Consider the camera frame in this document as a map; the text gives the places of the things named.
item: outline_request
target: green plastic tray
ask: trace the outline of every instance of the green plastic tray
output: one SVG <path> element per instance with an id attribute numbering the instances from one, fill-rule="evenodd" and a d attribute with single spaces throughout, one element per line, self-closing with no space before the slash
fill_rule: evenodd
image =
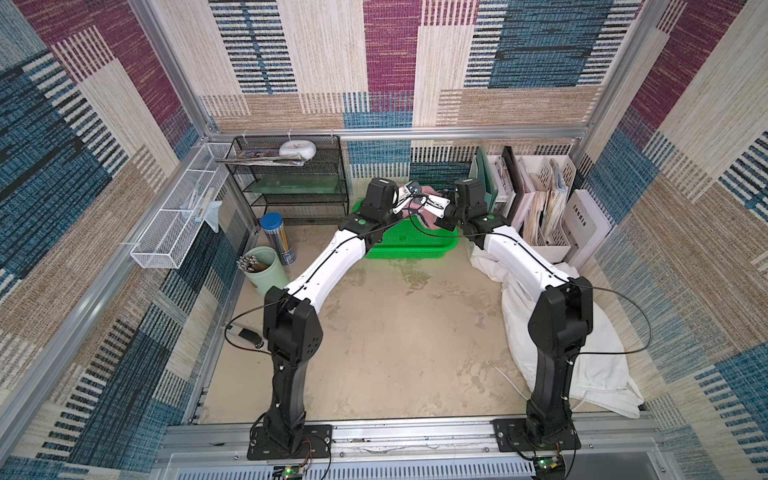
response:
<path id="1" fill-rule="evenodd" d="M 360 201 L 355 204 L 353 211 L 357 211 L 359 207 Z M 384 232 L 382 242 L 374 245 L 366 258 L 440 258 L 458 243 L 458 229 L 452 232 L 427 230 L 421 225 L 420 220 L 414 219 L 414 221 L 422 230 L 439 237 L 430 237 L 419 232 L 411 224 L 411 220 L 406 219 Z"/>

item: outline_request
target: white wire basket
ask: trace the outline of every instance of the white wire basket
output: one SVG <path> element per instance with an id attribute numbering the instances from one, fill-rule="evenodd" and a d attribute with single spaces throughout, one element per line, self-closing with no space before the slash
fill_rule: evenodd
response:
<path id="1" fill-rule="evenodd" d="M 532 247 L 549 263 L 560 263 L 571 250 L 571 243 L 568 242 L 563 227 L 558 224 L 546 239 L 541 236 L 541 231 L 539 231 L 538 245 L 532 245 Z"/>
<path id="2" fill-rule="evenodd" d="M 574 167 L 568 155 L 520 155 L 519 157 L 525 165 L 525 170 L 541 184 L 542 190 L 547 190 L 552 182 L 552 168 L 549 165 L 550 159 L 554 160 L 558 167 L 560 167 L 563 181 L 568 190 L 570 191 L 571 187 L 573 187 L 574 178 L 576 178 L 576 167 Z"/>
<path id="3" fill-rule="evenodd" d="M 227 168 L 216 162 L 229 148 L 229 144 L 211 143 L 197 152 L 131 249 L 131 257 L 142 268 L 181 267 L 203 226 L 206 199 L 216 198 L 229 175 Z"/>

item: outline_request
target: light green cup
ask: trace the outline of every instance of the light green cup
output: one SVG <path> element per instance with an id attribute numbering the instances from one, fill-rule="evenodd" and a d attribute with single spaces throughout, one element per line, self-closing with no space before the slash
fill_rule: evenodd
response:
<path id="1" fill-rule="evenodd" d="M 259 290 L 259 293 L 264 295 L 273 286 L 281 290 L 286 287 L 288 277 L 285 270 L 283 270 L 283 264 L 277 258 L 277 252 L 272 247 L 256 247 L 248 250 L 244 255 L 253 255 L 261 263 L 269 265 L 260 272 L 245 272 L 245 276 Z"/>

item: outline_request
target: white bowl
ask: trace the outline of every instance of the white bowl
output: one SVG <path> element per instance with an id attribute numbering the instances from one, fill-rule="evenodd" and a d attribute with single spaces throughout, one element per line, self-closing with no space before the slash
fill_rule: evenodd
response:
<path id="1" fill-rule="evenodd" d="M 288 140 L 280 146 L 280 155 L 299 154 L 304 160 L 309 160 L 316 153 L 317 147 L 308 140 Z"/>

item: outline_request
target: striped fabric wall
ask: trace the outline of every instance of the striped fabric wall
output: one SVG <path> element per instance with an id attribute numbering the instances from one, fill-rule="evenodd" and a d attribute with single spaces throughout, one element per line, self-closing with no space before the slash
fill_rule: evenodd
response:
<path id="1" fill-rule="evenodd" d="M 248 229 L 223 190 L 220 229 L 203 227 L 178 270 L 135 266 L 59 379 L 2 480 L 147 478 L 182 421 Z"/>
<path id="2" fill-rule="evenodd" d="M 125 0 L 0 0 L 0 111 L 2 404 L 197 135 Z M 0 478 L 147 472 L 242 247 L 223 218 L 189 267 L 131 274 Z"/>
<path id="3" fill-rule="evenodd" d="M 151 1 L 211 123 L 229 132 L 578 124 L 591 113 L 642 4 Z M 540 139 L 513 147 L 563 151 L 571 142 Z M 504 144 L 483 142 L 496 150 Z M 430 181 L 441 162 L 465 162 L 452 152 L 466 146 L 350 143 L 344 154 L 353 201 L 369 181 L 360 175 Z M 442 171 L 452 172 L 445 179 L 451 183 L 468 165 Z"/>
<path id="4" fill-rule="evenodd" d="M 582 273 L 646 306 L 630 368 L 688 478 L 768 478 L 767 46 L 768 2 L 673 0 L 578 166 L 615 225 Z"/>

